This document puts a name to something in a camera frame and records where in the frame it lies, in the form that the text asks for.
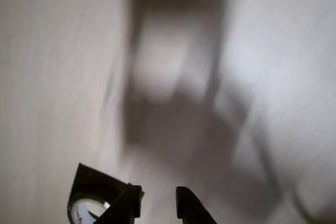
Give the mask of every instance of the white surface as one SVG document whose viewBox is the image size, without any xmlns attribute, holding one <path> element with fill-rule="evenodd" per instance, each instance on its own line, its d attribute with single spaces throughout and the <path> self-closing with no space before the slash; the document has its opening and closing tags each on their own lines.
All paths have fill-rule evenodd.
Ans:
<svg viewBox="0 0 336 224">
<path fill-rule="evenodd" d="M 334 0 L 228 0 L 225 6 L 222 92 L 216 99 L 223 110 L 215 114 L 230 118 L 221 111 L 234 110 L 221 101 L 233 87 L 247 104 L 249 122 L 267 136 L 284 191 L 303 174 L 336 162 L 335 8 Z M 78 162 L 141 184 L 146 196 L 139 223 L 180 223 L 177 185 L 194 190 L 218 223 L 271 223 L 272 216 L 279 218 L 281 203 L 274 202 L 249 133 L 243 131 L 228 156 L 222 150 L 231 144 L 207 142 L 204 131 L 212 120 L 218 131 L 211 137 L 222 139 L 220 119 L 193 105 L 204 97 L 209 50 L 196 42 L 185 52 L 185 43 L 204 33 L 207 18 L 202 15 L 189 16 L 185 26 L 171 26 L 178 44 L 173 39 L 162 42 L 173 34 L 163 34 L 167 22 L 145 23 L 141 52 L 147 54 L 146 45 L 151 47 L 149 34 L 165 52 L 179 56 L 167 68 L 143 70 L 142 91 L 156 100 L 151 120 L 163 128 L 166 119 L 177 123 L 167 125 L 157 142 L 123 145 L 129 10 L 128 0 L 0 0 L 3 222 L 67 223 L 67 197 Z M 184 55 L 195 52 L 200 57 Z M 141 66 L 155 69 L 151 62 L 144 57 L 137 66 L 140 71 Z M 146 78 L 157 82 L 150 85 Z M 174 89 L 192 102 L 178 102 L 177 108 L 156 105 L 157 100 L 165 105 Z"/>
</svg>

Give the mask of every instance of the black object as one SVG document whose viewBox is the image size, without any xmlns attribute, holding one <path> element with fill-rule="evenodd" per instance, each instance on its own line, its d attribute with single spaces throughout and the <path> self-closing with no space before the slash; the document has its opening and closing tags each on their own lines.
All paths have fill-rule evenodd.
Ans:
<svg viewBox="0 0 336 224">
<path fill-rule="evenodd" d="M 101 207 L 114 205 L 116 199 L 122 196 L 123 192 L 133 189 L 136 189 L 136 193 L 140 190 L 142 198 L 143 191 L 141 187 L 134 187 L 131 184 L 126 184 L 95 169 L 79 164 L 67 207 L 70 223 L 94 223 L 99 216 L 87 209 L 87 201 L 95 202 Z"/>
<path fill-rule="evenodd" d="M 125 184 L 97 170 L 79 164 L 68 202 L 71 224 L 134 224 L 140 217 L 141 186 Z M 110 206 L 101 216 L 91 213 L 83 200 Z M 176 188 L 177 217 L 183 224 L 216 224 L 196 195 L 186 187 Z"/>
<path fill-rule="evenodd" d="M 176 188 L 176 212 L 183 224 L 216 224 L 201 201 L 187 187 Z"/>
</svg>

